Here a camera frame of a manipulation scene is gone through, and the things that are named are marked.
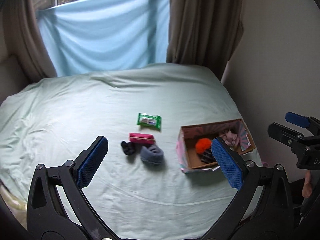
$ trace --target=cardboard box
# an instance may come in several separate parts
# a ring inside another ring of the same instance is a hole
[[[253,139],[242,119],[182,126],[177,142],[177,154],[181,170],[184,173],[188,173],[193,171],[216,170],[219,168],[217,162],[208,164],[201,162],[196,153],[195,145],[200,138],[213,140],[218,136],[220,131],[226,129],[231,129],[240,137],[240,143],[235,149],[240,155],[255,149],[256,146]]]

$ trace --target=brown curtain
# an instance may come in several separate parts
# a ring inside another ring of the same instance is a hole
[[[170,0],[167,62],[210,68],[221,79],[242,36],[242,0]]]
[[[7,0],[3,10],[4,39],[9,55],[17,56],[31,82],[56,77],[37,26],[32,0]]]

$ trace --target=pink pencil case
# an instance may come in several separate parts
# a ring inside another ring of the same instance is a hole
[[[142,144],[155,144],[153,135],[144,133],[129,133],[129,141]]]

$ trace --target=wrinkled sheet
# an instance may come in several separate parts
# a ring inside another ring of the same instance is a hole
[[[37,21],[59,77],[166,61],[169,0],[80,0]]]
[[[138,112],[160,115],[161,131],[137,126]],[[236,118],[241,118],[236,104],[205,67],[154,64],[43,79],[0,107],[0,177],[11,193],[27,200],[38,163],[60,166],[103,135],[108,154],[83,192],[106,224],[121,238],[199,237],[236,190],[221,170],[182,173],[178,133],[184,125]],[[120,142],[130,132],[153,134],[165,164],[150,167],[139,154],[124,155]],[[261,165],[257,150],[243,158]],[[62,201],[76,221],[65,196]]]

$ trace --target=green wet wipes package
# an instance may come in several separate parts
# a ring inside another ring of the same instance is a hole
[[[161,116],[159,115],[149,115],[146,113],[138,114],[137,125],[154,127],[160,130],[161,128]]]

